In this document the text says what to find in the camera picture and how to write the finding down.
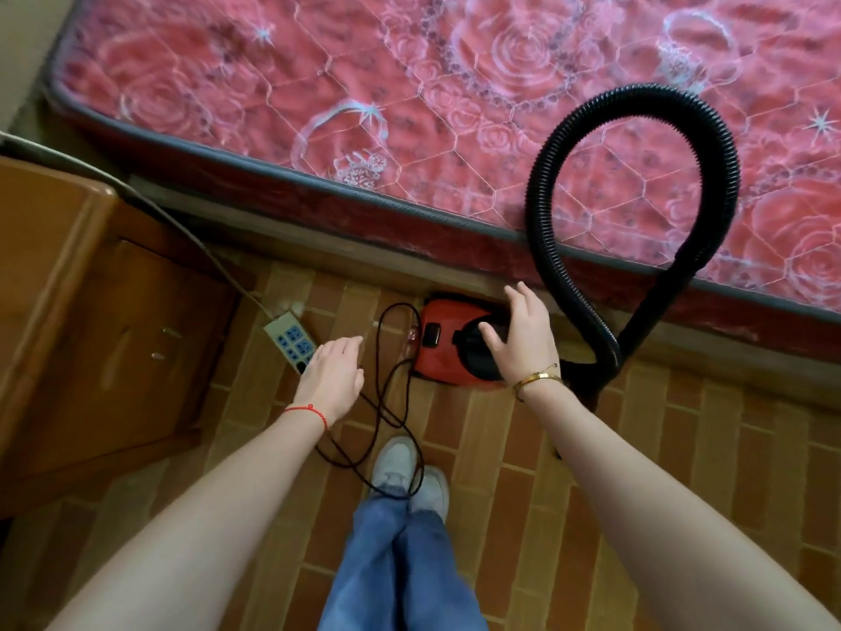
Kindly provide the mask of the person's right hand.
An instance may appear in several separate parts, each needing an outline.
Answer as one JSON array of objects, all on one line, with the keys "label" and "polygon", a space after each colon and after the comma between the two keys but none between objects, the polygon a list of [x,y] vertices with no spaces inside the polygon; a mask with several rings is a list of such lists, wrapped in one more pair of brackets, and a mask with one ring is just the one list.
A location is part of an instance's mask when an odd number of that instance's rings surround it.
[{"label": "person's right hand", "polygon": [[527,285],[506,285],[510,322],[505,352],[490,352],[502,379],[513,389],[542,379],[561,381],[560,357],[547,307]]}]

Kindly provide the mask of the person's left hand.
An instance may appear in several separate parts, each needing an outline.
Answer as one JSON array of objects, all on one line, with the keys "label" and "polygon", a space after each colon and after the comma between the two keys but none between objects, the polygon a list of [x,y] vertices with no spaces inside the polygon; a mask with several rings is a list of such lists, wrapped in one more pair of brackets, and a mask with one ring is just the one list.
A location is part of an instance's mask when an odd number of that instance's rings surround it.
[{"label": "person's left hand", "polygon": [[326,431],[341,420],[359,397],[352,397],[352,374],[359,365],[363,337],[342,337],[319,346],[287,411],[318,415]]}]

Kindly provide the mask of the person's left forearm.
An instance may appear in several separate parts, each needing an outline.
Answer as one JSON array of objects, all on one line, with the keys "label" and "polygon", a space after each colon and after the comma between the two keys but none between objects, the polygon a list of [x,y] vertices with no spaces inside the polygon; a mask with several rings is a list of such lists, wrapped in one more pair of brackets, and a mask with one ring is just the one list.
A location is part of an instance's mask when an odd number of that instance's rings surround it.
[{"label": "person's left forearm", "polygon": [[325,432],[318,415],[284,411],[135,534],[46,631],[216,631]]}]

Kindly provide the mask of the person's right forearm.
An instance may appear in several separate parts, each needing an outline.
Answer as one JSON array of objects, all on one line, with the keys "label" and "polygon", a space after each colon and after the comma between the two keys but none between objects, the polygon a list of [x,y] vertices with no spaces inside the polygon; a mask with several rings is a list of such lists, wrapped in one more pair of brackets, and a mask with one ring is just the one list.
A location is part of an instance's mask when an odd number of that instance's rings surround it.
[{"label": "person's right forearm", "polygon": [[841,631],[760,546],[588,411],[562,382],[535,379],[519,394],[663,631]]}]

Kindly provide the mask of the red canister vacuum cleaner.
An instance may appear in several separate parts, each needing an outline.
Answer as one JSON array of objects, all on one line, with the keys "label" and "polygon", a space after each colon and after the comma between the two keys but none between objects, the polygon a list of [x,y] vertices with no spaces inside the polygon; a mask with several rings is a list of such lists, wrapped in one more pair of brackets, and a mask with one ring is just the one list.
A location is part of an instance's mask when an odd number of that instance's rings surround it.
[{"label": "red canister vacuum cleaner", "polygon": [[456,387],[491,390],[505,382],[479,325],[485,322],[506,340],[509,308],[464,294],[434,292],[420,311],[419,342],[412,374]]}]

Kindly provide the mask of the white power strip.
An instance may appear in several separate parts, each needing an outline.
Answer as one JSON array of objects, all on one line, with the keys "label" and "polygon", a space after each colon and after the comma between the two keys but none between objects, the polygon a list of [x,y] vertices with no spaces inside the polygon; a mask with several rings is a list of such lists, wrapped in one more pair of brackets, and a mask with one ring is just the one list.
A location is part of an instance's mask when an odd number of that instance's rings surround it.
[{"label": "white power strip", "polygon": [[319,343],[304,328],[292,311],[287,311],[263,327],[273,345],[289,362],[293,371],[304,374]]}]

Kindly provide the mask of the white sneaker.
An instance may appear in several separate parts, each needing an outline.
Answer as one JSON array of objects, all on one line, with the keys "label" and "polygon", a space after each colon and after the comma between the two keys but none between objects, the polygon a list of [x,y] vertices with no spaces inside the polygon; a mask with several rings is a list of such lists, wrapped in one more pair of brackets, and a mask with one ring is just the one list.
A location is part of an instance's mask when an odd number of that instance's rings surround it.
[{"label": "white sneaker", "polygon": [[446,522],[449,499],[449,487],[444,472],[438,467],[426,465],[419,488],[409,501],[409,511],[411,514],[430,512],[442,522]]},{"label": "white sneaker", "polygon": [[417,469],[417,447],[409,436],[387,441],[373,465],[371,493],[405,500],[413,486]]}]

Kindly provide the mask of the blue denim jeans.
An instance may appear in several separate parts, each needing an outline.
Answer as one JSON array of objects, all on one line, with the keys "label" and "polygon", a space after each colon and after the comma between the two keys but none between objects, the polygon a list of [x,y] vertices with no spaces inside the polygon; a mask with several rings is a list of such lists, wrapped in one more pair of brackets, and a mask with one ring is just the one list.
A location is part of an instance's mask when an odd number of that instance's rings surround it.
[{"label": "blue denim jeans", "polygon": [[366,499],[356,509],[317,631],[489,631],[432,510]]}]

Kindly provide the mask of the red floral quilted mattress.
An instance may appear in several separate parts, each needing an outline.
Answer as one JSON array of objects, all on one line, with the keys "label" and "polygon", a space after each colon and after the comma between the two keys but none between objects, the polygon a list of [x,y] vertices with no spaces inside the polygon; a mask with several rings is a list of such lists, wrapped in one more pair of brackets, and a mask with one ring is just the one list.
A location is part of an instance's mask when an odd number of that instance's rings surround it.
[{"label": "red floral quilted mattress", "polygon": [[841,320],[841,0],[79,0],[50,81],[130,135],[502,230],[568,113],[668,85],[739,150],[699,278]]}]

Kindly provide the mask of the brown wooden nightstand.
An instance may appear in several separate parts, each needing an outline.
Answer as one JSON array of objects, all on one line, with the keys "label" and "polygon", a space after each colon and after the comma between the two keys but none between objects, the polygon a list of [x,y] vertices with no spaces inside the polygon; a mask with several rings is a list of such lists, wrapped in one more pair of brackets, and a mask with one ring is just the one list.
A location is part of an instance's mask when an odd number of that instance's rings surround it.
[{"label": "brown wooden nightstand", "polygon": [[199,445],[239,299],[112,188],[0,157],[0,521]]}]

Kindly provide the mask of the wooden bed frame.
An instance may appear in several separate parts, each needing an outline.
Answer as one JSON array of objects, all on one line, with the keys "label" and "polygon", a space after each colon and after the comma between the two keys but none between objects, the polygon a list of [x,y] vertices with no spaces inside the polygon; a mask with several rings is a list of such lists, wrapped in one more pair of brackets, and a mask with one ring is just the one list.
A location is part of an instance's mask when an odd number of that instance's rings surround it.
[{"label": "wooden bed frame", "polygon": [[[207,245],[236,247],[286,262],[357,277],[410,294],[423,288],[501,299],[521,276],[450,266],[427,257],[353,241],[296,223],[236,209],[132,175],[130,185],[174,215],[183,215]],[[841,412],[841,364],[757,347],[720,333],[659,322],[634,353],[647,360],[728,383],[741,383],[791,402]]]}]

